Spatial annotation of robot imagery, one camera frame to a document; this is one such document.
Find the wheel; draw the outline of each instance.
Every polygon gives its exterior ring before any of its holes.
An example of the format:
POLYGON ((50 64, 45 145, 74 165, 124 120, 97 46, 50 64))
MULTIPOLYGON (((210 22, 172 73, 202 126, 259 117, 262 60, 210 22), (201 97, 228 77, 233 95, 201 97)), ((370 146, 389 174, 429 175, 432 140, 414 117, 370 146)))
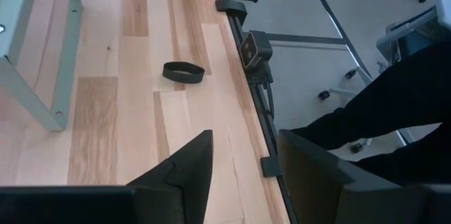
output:
POLYGON ((351 150, 351 152, 352 152, 353 154, 357 154, 357 153, 359 153, 359 152, 361 152, 361 151, 364 150, 364 146, 363 146, 362 144, 360 144, 360 143, 357 143, 357 144, 355 144, 355 145, 352 145, 352 146, 350 147, 350 150, 351 150))
POLYGON ((354 77, 354 75, 357 73, 357 71, 355 70, 355 69, 352 69, 351 71, 349 71, 349 72, 347 72, 346 74, 345 74, 345 77, 347 78, 347 79, 351 79, 352 77, 354 77))
POLYGON ((326 100, 327 98, 330 97, 330 93, 327 90, 322 91, 321 93, 318 94, 318 98, 322 101, 326 100))

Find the black wristband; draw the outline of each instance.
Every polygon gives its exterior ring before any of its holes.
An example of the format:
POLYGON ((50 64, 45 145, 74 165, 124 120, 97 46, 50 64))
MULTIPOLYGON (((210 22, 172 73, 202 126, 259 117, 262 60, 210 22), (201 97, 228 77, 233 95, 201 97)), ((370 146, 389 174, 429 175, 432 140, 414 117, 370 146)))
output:
POLYGON ((205 69, 188 62, 167 62, 163 66, 163 77, 179 83, 199 83, 204 73, 205 69))

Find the floor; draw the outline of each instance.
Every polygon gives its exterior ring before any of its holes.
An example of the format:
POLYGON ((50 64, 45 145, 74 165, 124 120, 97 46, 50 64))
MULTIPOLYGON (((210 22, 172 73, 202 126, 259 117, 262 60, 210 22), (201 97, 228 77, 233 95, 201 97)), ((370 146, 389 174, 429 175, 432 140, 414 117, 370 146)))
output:
MULTIPOLYGON (((69 126, 47 132, 0 92, 0 185, 123 185, 214 131, 205 223, 289 223, 228 20, 215 0, 82 0, 69 126), (203 66, 198 85, 163 63, 203 66)), ((36 0, 18 71, 50 106, 68 0, 36 0)))
MULTIPOLYGON (((326 0, 351 43, 362 58, 372 77, 378 76, 378 62, 385 62, 376 49, 376 40, 385 28, 426 10, 433 0, 424 4, 416 0, 326 0)), ((248 16, 245 30, 261 30, 277 34, 340 37, 319 0, 259 0, 256 4, 245 2, 248 16)), ((346 80, 343 76, 355 67, 350 53, 343 46, 272 42, 270 60, 275 82, 277 128, 294 128, 308 125, 325 113, 344 106, 347 99, 332 95, 319 101, 317 94, 339 86, 358 91, 363 82, 359 77, 346 80)), ((419 139, 432 127, 413 128, 419 139)), ((376 138, 371 147, 359 154, 351 154, 347 146, 336 150, 343 158, 359 159, 365 156, 390 152, 400 146, 392 133, 376 138)))

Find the black plastic clip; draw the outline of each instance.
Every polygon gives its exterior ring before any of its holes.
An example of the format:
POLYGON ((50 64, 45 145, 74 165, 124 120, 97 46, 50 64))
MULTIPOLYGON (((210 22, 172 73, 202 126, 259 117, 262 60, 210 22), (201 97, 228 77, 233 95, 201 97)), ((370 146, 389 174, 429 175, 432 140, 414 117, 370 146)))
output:
POLYGON ((282 175, 279 158, 277 156, 268 156, 260 159, 261 171, 265 178, 273 178, 282 175))
POLYGON ((216 10, 219 12, 229 13, 231 16, 238 17, 241 25, 245 23, 245 19, 247 16, 246 6, 234 0, 217 0, 216 1, 216 10))

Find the person's leg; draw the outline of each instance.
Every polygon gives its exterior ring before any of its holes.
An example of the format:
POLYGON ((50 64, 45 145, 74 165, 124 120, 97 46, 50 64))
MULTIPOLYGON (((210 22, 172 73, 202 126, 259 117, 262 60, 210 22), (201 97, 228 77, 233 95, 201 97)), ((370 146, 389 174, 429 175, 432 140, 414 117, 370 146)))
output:
POLYGON ((293 132, 336 149, 361 138, 439 123, 451 113, 451 42, 423 49, 391 66, 344 108, 293 132))
POLYGON ((354 164, 399 185, 451 183, 451 122, 423 139, 391 154, 381 154, 354 164))

